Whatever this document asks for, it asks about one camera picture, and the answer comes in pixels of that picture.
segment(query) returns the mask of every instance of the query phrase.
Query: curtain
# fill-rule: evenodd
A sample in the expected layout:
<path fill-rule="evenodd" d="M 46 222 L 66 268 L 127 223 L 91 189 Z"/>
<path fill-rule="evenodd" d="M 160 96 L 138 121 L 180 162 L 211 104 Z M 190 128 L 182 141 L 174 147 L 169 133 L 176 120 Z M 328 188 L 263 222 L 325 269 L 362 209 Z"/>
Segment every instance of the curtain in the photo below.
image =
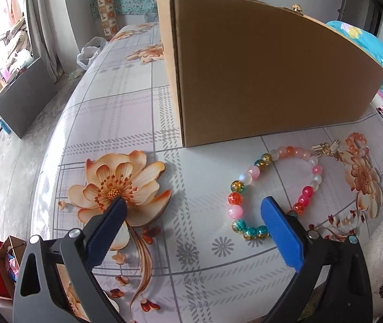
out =
<path fill-rule="evenodd" d="M 49 77 L 55 82 L 59 78 L 57 69 L 60 68 L 60 63 L 54 48 L 45 0 L 24 0 L 24 9 L 33 57 L 42 59 Z"/>

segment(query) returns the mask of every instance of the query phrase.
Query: teal bead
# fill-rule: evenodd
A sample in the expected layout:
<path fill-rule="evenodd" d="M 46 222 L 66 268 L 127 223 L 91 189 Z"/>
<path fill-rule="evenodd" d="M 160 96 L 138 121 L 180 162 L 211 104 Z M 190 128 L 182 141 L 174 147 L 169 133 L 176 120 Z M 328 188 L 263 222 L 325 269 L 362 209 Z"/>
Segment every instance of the teal bead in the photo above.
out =
<path fill-rule="evenodd" d="M 237 219 L 232 222 L 232 229 L 237 232 L 244 232 L 244 230 L 247 228 L 247 225 L 243 219 Z"/>
<path fill-rule="evenodd" d="M 267 236 L 269 236 L 268 228 L 266 226 L 259 226 L 257 228 L 257 238 L 265 239 Z"/>
<path fill-rule="evenodd" d="M 256 239 L 257 230 L 254 227 L 247 227 L 243 233 L 245 240 Z"/>
<path fill-rule="evenodd" d="M 286 215 L 290 215 L 290 216 L 293 216 L 293 217 L 296 217 L 298 218 L 298 213 L 294 210 L 289 210 Z"/>

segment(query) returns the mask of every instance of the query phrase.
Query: white plastic bag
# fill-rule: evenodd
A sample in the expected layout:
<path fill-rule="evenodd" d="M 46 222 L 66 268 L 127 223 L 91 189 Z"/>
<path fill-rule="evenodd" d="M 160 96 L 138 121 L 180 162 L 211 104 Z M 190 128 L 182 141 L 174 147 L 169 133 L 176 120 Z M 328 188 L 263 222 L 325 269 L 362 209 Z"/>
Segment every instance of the white plastic bag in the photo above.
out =
<path fill-rule="evenodd" d="M 104 37 L 100 37 L 100 36 L 95 36 L 94 38 L 92 38 L 89 42 L 87 42 L 84 47 L 91 47 L 91 46 L 94 46 L 94 47 L 99 47 L 100 50 L 103 50 L 103 48 L 105 47 L 106 45 L 106 39 Z"/>
<path fill-rule="evenodd" d="M 96 57 L 100 53 L 100 48 L 95 46 L 83 47 L 81 53 L 77 56 L 77 64 L 83 68 L 83 70 L 88 70 L 91 64 L 94 62 Z"/>

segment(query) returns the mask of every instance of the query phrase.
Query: orange bead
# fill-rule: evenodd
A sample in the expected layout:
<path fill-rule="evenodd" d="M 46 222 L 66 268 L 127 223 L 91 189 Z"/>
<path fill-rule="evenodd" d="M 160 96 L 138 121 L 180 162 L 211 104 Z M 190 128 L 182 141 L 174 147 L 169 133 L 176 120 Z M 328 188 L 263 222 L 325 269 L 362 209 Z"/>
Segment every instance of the orange bead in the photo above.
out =
<path fill-rule="evenodd" d="M 242 203 L 242 197 L 241 194 L 238 192 L 233 192 L 229 194 L 229 197 L 227 197 L 227 201 L 230 205 L 241 205 Z"/>
<path fill-rule="evenodd" d="M 295 149 L 291 146 L 286 147 L 287 156 L 292 157 L 295 155 Z"/>
<path fill-rule="evenodd" d="M 296 211 L 298 215 L 303 213 L 303 209 L 304 207 L 301 203 L 295 203 L 295 205 L 293 205 L 292 207 L 292 210 Z"/>

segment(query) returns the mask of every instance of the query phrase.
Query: cardboard box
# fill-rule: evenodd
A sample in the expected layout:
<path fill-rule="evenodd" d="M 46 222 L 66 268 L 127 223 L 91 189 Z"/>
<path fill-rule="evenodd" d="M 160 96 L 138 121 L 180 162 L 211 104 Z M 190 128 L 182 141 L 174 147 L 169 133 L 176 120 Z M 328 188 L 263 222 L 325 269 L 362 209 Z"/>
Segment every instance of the cardboard box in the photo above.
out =
<path fill-rule="evenodd" d="M 306 15 L 252 0 L 157 0 L 186 147 L 354 121 L 383 67 Z"/>
<path fill-rule="evenodd" d="M 0 273 L 5 283 L 9 296 L 14 298 L 15 282 L 9 277 L 6 270 L 6 255 L 8 248 L 12 247 L 12 254 L 15 256 L 18 266 L 21 265 L 24 251 L 26 250 L 26 242 L 20 238 L 9 236 L 8 239 L 0 247 Z"/>

